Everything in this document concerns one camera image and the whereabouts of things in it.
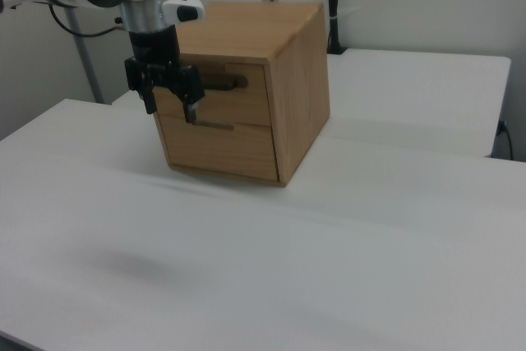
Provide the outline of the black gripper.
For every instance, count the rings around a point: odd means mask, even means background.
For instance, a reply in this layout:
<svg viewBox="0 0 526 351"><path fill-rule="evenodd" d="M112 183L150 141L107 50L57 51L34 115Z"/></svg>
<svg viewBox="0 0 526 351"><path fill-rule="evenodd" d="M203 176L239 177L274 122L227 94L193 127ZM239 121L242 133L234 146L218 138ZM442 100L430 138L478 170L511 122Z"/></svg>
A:
<svg viewBox="0 0 526 351"><path fill-rule="evenodd" d="M195 66L180 63L178 36L173 25L150 33L129 34L133 56L125 61L127 83L138 93L148 114L157 111L153 89L162 87L182 102L185 122L197 122L196 111L205 90Z"/></svg>

